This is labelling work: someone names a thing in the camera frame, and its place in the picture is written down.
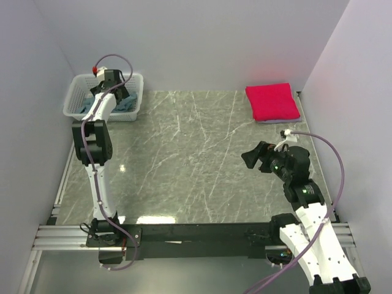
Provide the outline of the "blue-grey t shirt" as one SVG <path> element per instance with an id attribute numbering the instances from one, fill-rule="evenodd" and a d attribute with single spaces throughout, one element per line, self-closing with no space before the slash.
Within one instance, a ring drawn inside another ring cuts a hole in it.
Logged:
<path id="1" fill-rule="evenodd" d="M 119 104 L 117 104 L 117 106 L 114 108 L 112 113 L 125 113 L 125 112 L 132 111 L 137 103 L 137 98 L 138 98 L 137 93 L 131 92 L 128 97 L 126 97 L 125 99 L 120 101 Z M 94 101 L 95 98 L 93 97 L 86 98 L 83 101 L 82 106 L 76 110 L 76 113 L 79 114 L 87 113 L 92 107 Z"/>

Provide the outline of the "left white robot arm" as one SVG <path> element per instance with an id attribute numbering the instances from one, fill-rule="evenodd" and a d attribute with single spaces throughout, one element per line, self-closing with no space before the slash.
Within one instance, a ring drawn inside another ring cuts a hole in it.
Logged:
<path id="1" fill-rule="evenodd" d="M 94 67 L 92 72 L 99 81 L 91 90 L 93 104 L 81 121 L 72 124 L 75 154 L 88 173 L 94 204 L 91 224 L 80 226 L 87 228 L 88 247 L 124 247 L 127 235 L 120 228 L 108 183 L 108 163 L 113 155 L 113 145 L 107 121 L 119 101 L 129 94 L 120 70 Z"/>

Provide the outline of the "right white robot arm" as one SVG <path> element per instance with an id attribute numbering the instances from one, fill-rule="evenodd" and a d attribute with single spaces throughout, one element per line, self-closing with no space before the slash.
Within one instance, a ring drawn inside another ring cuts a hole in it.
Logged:
<path id="1" fill-rule="evenodd" d="M 309 151 L 285 143 L 261 141 L 241 155 L 247 168 L 261 162 L 262 173 L 273 173 L 283 182 L 284 195 L 294 214 L 271 218 L 269 238 L 285 244 L 293 255 L 287 265 L 246 290 L 257 293 L 282 273 L 299 265 L 309 282 L 309 293 L 369 293 L 371 285 L 358 275 L 346 256 L 330 221 L 330 208 L 311 179 Z"/>

